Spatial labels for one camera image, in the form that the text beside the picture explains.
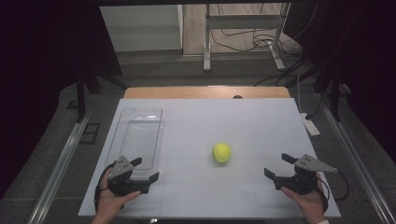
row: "clear plastic container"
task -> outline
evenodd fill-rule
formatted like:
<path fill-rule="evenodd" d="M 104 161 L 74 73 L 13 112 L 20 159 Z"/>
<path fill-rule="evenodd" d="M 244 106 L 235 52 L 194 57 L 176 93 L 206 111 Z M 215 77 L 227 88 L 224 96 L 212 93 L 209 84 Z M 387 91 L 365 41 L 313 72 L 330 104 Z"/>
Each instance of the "clear plastic container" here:
<path fill-rule="evenodd" d="M 111 143 L 107 163 L 124 156 L 129 161 L 141 157 L 132 179 L 147 179 L 158 171 L 159 150 L 162 138 L 160 108 L 124 108 Z"/>

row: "white power strip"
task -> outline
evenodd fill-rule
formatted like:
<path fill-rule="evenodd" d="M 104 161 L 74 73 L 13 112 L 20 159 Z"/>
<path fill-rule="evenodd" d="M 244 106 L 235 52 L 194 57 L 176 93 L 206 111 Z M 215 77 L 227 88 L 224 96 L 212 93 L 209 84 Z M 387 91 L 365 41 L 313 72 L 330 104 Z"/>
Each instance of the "white power strip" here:
<path fill-rule="evenodd" d="M 317 136 L 320 135 L 319 130 L 317 129 L 317 126 L 315 126 L 314 122 L 310 119 L 306 119 L 306 113 L 301 113 L 301 120 L 303 121 L 303 124 L 308 131 L 310 136 Z"/>

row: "person's right hand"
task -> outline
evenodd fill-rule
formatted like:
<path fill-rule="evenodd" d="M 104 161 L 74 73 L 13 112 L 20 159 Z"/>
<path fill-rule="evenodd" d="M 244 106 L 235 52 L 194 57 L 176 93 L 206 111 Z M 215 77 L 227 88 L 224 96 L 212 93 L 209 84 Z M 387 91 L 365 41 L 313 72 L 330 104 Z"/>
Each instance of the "person's right hand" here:
<path fill-rule="evenodd" d="M 320 180 L 318 180 L 318 188 L 323 191 Z M 313 190 L 312 192 L 305 195 L 300 195 L 285 187 L 282 187 L 281 190 L 298 204 L 308 223 L 317 224 L 326 220 L 323 214 L 323 201 L 316 191 Z"/>

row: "tennis ball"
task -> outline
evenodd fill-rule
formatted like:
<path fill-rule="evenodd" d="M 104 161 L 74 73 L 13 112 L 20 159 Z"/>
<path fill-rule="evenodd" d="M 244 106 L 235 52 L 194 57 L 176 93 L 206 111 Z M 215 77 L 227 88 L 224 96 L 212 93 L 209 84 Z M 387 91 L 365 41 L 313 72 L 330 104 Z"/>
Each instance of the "tennis ball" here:
<path fill-rule="evenodd" d="M 213 158 L 218 162 L 226 162 L 231 158 L 231 148 L 225 143 L 217 143 L 212 149 Z"/>

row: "white tabletop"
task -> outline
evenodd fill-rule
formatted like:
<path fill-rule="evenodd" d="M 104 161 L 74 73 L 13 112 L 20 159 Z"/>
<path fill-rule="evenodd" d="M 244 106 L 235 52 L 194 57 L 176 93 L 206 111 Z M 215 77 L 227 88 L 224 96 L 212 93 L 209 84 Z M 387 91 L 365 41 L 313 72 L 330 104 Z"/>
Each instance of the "white tabletop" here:
<path fill-rule="evenodd" d="M 109 164 L 111 144 L 122 109 L 163 110 L 159 154 L 160 179 L 149 194 L 120 211 L 123 217 L 152 218 L 278 218 L 301 217 L 298 206 L 264 176 L 263 167 L 292 176 L 295 158 L 316 157 L 293 99 L 133 99 L 120 100 L 80 216 L 93 216 L 93 193 Z M 220 165 L 211 154 L 217 142 L 232 148 Z M 326 217 L 340 217 L 332 198 Z"/>

